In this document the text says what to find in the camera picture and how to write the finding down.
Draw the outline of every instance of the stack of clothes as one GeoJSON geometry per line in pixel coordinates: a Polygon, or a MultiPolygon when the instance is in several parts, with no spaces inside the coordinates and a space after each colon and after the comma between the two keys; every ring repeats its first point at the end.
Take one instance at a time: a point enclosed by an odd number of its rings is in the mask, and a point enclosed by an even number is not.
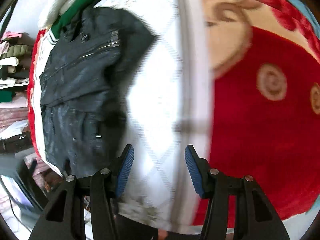
{"type": "Polygon", "coordinates": [[[0,139],[28,130],[27,85],[32,46],[7,31],[0,43],[0,139]]]}

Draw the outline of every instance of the white quilt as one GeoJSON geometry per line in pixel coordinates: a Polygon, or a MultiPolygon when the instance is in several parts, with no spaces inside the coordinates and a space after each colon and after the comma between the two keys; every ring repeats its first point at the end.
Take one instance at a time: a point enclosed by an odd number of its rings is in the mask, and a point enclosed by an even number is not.
{"type": "MultiPolygon", "coordinates": [[[[157,36],[123,98],[127,131],[121,151],[126,144],[132,144],[135,158],[120,214],[156,228],[198,233],[198,227],[193,230],[189,226],[197,196],[183,156],[187,144],[193,144],[201,157],[206,157],[210,146],[206,126],[211,124],[211,78],[200,0],[184,5],[183,13],[188,18],[184,35],[189,40],[184,47],[177,0],[102,0],[96,6],[123,8],[157,36]],[[186,53],[188,62],[184,61],[186,53]],[[186,122],[191,130],[183,130],[186,122]],[[179,208],[174,216],[172,210],[176,206],[179,208]]],[[[53,45],[47,41],[47,34],[41,41],[32,107],[36,143],[45,160],[39,76],[53,45]]]]}

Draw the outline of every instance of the white diamond pattern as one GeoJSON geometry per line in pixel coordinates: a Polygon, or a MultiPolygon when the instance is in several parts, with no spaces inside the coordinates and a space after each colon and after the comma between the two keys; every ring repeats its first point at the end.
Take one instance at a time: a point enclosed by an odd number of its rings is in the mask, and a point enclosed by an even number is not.
{"type": "Polygon", "coordinates": [[[96,6],[123,8],[157,38],[142,60],[127,97],[124,145],[135,150],[120,213],[135,221],[169,229],[182,109],[180,15],[176,0],[102,0],[96,6]]]}

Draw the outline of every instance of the beige circle pattern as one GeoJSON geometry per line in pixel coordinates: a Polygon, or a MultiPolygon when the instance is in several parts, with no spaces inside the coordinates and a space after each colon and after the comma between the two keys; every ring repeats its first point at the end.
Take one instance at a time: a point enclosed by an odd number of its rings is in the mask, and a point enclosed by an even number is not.
{"type": "Polygon", "coordinates": [[[315,114],[320,114],[320,86],[314,83],[310,90],[310,102],[315,114]]]}
{"type": "Polygon", "coordinates": [[[265,63],[258,70],[257,89],[265,98],[280,101],[287,94],[287,78],[278,66],[265,63]]]}

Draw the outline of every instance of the pink fabric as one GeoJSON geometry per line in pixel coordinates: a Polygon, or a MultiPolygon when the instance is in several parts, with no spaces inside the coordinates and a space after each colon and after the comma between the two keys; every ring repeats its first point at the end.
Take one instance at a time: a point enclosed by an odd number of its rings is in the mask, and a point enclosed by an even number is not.
{"type": "Polygon", "coordinates": [[[10,31],[7,31],[5,34],[2,36],[2,40],[7,39],[7,38],[14,38],[14,37],[22,37],[22,33],[12,33],[10,31]]]}
{"type": "Polygon", "coordinates": [[[0,132],[16,121],[28,119],[28,108],[0,108],[0,132]]]}

